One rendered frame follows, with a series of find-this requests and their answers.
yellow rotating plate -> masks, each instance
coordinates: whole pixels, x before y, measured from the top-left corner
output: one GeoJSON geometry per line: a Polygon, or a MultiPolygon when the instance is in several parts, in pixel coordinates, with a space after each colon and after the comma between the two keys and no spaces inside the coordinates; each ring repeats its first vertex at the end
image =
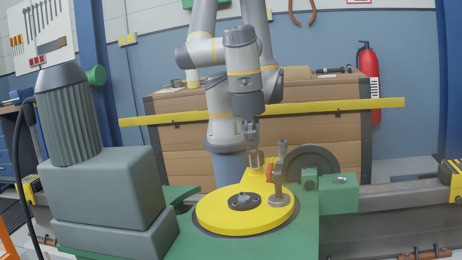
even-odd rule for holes
{"type": "Polygon", "coordinates": [[[254,235],[273,229],[285,222],[294,211],[294,196],[282,187],[282,192],[290,195],[289,205],[273,208],[268,205],[268,197],[274,194],[274,184],[266,182],[265,172],[272,158],[260,168],[261,174],[249,168],[241,182],[217,189],[204,198],[196,206],[197,220],[205,229],[220,235],[242,236],[254,235]],[[239,192],[255,192],[261,196],[261,204],[247,211],[236,211],[228,207],[228,199],[239,192]]]}

grinding wheel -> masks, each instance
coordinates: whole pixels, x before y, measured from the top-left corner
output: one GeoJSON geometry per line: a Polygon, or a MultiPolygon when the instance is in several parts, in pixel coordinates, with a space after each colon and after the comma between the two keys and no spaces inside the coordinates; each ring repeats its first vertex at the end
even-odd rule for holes
{"type": "Polygon", "coordinates": [[[323,146],[315,143],[302,144],[284,157],[285,182],[302,182],[302,168],[318,168],[318,176],[340,173],[337,158],[323,146]]]}

green knob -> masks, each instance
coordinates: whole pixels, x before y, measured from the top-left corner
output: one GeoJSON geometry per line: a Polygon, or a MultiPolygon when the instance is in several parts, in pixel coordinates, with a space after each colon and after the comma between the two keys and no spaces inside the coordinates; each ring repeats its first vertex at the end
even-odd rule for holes
{"type": "Polygon", "coordinates": [[[102,65],[95,65],[91,70],[85,71],[91,87],[102,86],[106,82],[106,70],[102,65]]]}

white wall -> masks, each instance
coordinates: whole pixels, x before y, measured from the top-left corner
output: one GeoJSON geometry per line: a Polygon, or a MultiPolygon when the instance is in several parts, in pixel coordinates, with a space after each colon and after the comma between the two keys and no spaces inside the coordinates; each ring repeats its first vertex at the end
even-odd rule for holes
{"type": "MultiPolygon", "coordinates": [[[[191,11],[183,10],[180,0],[126,0],[128,31],[138,35],[187,25],[191,11]]],[[[315,0],[316,9],[337,8],[435,8],[434,0],[373,0],[371,4],[347,4],[346,0],[315,0]]],[[[266,0],[273,12],[287,12],[287,0],[266,0]]],[[[307,0],[295,0],[292,10],[311,10],[307,0]]],[[[125,34],[122,0],[103,0],[106,42],[125,34]]],[[[241,16],[239,0],[219,6],[217,19],[241,16]]]]}
{"type": "MultiPolygon", "coordinates": [[[[10,45],[10,33],[8,30],[8,18],[6,10],[24,0],[0,0],[0,76],[14,72],[12,49],[10,45]]],[[[73,33],[74,51],[79,51],[77,45],[77,30],[75,28],[74,1],[69,0],[71,9],[71,27],[73,33]]]]}

red fire extinguisher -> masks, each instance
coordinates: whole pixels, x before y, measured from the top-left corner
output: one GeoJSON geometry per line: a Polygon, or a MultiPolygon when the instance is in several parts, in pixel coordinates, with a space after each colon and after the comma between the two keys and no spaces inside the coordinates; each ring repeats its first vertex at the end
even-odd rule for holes
{"type": "MultiPolygon", "coordinates": [[[[370,78],[371,99],[380,98],[380,75],[378,70],[378,59],[375,52],[369,48],[369,41],[359,41],[364,46],[356,52],[356,68],[370,78]]],[[[380,108],[372,109],[372,124],[380,124],[382,112],[380,108]]]]}

